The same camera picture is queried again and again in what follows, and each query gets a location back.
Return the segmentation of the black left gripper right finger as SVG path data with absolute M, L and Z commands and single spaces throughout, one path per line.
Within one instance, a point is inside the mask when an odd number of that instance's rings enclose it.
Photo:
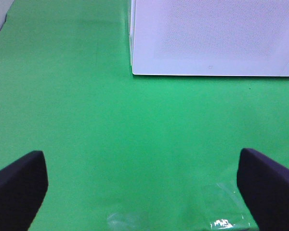
M 289 169 L 252 148 L 240 152 L 236 183 L 261 231 L 289 231 Z

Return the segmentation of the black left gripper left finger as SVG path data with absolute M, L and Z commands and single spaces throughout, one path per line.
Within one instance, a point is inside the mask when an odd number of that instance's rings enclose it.
M 27 231 L 48 190 L 43 151 L 31 151 L 0 170 L 0 231 Z

